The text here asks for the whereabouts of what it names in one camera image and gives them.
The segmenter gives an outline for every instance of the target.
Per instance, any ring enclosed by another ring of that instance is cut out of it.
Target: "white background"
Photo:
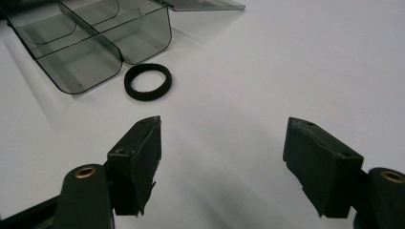
[[[405,172],[405,2],[241,0],[245,11],[170,11],[173,39],[147,62],[171,90],[152,102],[118,76],[60,92],[0,21],[0,214],[59,194],[63,177],[107,152],[137,121],[162,120],[162,161],[145,216],[125,228],[352,228],[318,218],[282,160],[290,116],[366,159]],[[162,81],[137,79],[140,90]]]

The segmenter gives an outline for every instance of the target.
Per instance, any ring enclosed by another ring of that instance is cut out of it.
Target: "gray translucent plastic container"
[[[55,86],[81,94],[164,51],[172,10],[243,10],[230,0],[2,0],[0,10]]]

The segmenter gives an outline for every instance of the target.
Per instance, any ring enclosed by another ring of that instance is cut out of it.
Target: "rubber o-ring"
[[[132,81],[135,79],[135,77],[147,71],[161,72],[166,78],[164,82],[154,91],[135,91],[131,86]],[[128,95],[130,95],[132,98],[140,101],[152,101],[164,96],[169,91],[170,87],[172,86],[172,74],[166,67],[159,64],[138,64],[128,70],[128,72],[125,74],[124,86],[126,93],[128,93]]]

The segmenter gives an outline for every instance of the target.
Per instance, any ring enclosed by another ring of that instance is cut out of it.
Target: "black mechanical arm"
[[[289,119],[283,159],[319,216],[344,219],[352,206],[355,229],[405,228],[405,176],[362,171],[362,155],[312,122]]]
[[[137,122],[104,165],[72,170],[60,196],[0,221],[0,228],[112,229],[113,209],[118,216],[143,214],[160,145],[160,118]],[[364,157],[314,123],[289,119],[283,159],[320,216],[346,218],[353,207],[355,229],[405,228],[405,176],[386,168],[362,171]]]
[[[113,209],[118,216],[143,214],[161,158],[160,117],[137,122],[107,158],[73,169],[58,197],[0,221],[0,228],[112,229]]]

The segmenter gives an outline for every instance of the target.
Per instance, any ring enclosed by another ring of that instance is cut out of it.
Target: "plastic bin compartment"
[[[114,18],[120,11],[118,0],[57,0],[89,25]]]
[[[144,1],[144,3],[145,8],[127,12],[95,26],[97,31],[120,49],[124,61],[128,64],[138,64],[164,51],[172,38],[167,8],[150,1]],[[124,21],[123,19],[130,20],[111,27]]]
[[[37,59],[56,87],[67,94],[80,94],[119,73],[119,49],[102,35]]]
[[[76,22],[54,1],[16,1],[1,3],[15,32],[27,47],[35,48],[76,31]]]
[[[87,24],[87,22],[74,14],[71,10],[67,9],[64,5],[61,4],[59,5],[59,7],[60,10],[63,11],[63,16],[75,23],[75,31],[47,43],[34,46],[34,48],[31,49],[34,58],[40,58],[44,55],[57,52],[74,44],[77,44],[82,40],[98,35],[98,32],[93,27],[91,27],[89,24]]]

